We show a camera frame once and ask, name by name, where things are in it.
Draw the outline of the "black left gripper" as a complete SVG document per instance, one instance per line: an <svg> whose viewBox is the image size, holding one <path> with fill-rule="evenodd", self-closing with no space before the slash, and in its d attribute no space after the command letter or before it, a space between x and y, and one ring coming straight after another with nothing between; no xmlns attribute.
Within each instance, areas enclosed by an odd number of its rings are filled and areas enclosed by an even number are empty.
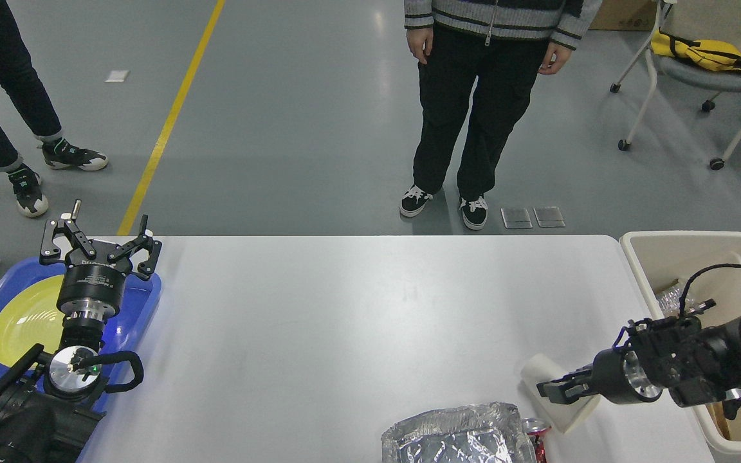
<svg viewBox="0 0 741 463"><path fill-rule="evenodd" d="M71 213L47 220L39 249L39 263L50 266L62 262L61 250L54 243L59 235L68 240L71 251L82 250L90 260L80 256L65 259L66 272L57 307L70 318L108 320L120 314L127 275L135 275L141 280L153 276L162 243L148 232L148 216L143 214L138 236L111 250L111 263L94 261L97 258L95 247L76 223L80 203L80 199L76 199ZM133 264L133 255L142 251L147 253L146 260Z"/></svg>

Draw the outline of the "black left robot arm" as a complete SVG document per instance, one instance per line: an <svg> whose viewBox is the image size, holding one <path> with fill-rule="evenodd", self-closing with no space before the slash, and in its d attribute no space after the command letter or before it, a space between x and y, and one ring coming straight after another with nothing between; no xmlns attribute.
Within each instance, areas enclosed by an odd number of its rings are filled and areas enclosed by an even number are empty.
<svg viewBox="0 0 741 463"><path fill-rule="evenodd" d="M71 213L45 223L38 262L64 266L56 307L58 347L36 343L0 376L0 462L74 462L105 414L104 395L129 392L144 379L136 352L104 352L108 321L121 313L129 277L155 275L162 243L142 215L125 243L88 237Z"/></svg>

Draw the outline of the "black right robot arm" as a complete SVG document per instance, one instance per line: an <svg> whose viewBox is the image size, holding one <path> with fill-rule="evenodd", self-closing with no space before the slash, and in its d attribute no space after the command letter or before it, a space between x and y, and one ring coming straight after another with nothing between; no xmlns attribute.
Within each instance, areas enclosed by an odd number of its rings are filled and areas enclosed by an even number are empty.
<svg viewBox="0 0 741 463"><path fill-rule="evenodd" d="M741 317L702 327L699 314L714 302L688 309L688 292L683 288L676 316L630 320L591 364L538 382L539 395L564 405L592 395L634 404L652 403L667 390L680 407L721 403L734 419L741 407Z"/></svg>

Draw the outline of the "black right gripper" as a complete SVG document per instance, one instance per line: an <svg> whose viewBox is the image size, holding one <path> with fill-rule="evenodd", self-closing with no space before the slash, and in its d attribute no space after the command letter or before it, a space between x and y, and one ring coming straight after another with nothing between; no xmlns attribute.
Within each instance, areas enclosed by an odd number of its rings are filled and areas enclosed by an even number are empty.
<svg viewBox="0 0 741 463"><path fill-rule="evenodd" d="M539 381L537 392L553 404L569 405L600 395L614 404L652 403L663 389L653 384L632 350L606 349L585 365L562 377Z"/></svg>

